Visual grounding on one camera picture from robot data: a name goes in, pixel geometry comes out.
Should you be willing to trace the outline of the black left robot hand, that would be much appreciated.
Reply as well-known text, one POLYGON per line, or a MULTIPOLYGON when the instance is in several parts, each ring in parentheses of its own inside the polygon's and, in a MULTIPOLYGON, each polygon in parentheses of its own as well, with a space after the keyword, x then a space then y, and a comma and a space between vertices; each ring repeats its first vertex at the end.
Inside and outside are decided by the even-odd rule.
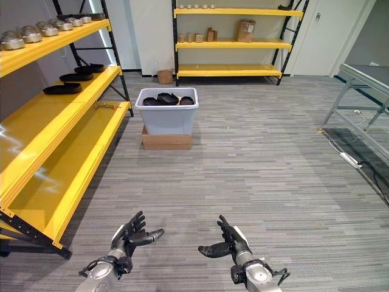
POLYGON ((136 247, 154 243, 165 233, 164 229, 146 231, 145 226, 145 215, 139 211, 115 232, 111 242, 111 250, 120 249, 126 256, 132 256, 136 247))

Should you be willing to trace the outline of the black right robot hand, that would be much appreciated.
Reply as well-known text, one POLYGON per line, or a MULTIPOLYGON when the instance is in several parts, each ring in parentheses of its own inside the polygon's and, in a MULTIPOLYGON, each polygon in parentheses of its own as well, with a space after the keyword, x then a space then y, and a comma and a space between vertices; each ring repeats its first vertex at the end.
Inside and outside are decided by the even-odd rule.
POLYGON ((223 242, 209 246, 198 246, 198 251, 208 258, 220 258, 231 255, 234 262, 240 252, 251 252, 249 244, 237 229, 231 226, 223 215, 219 216, 218 226, 222 230, 223 242))

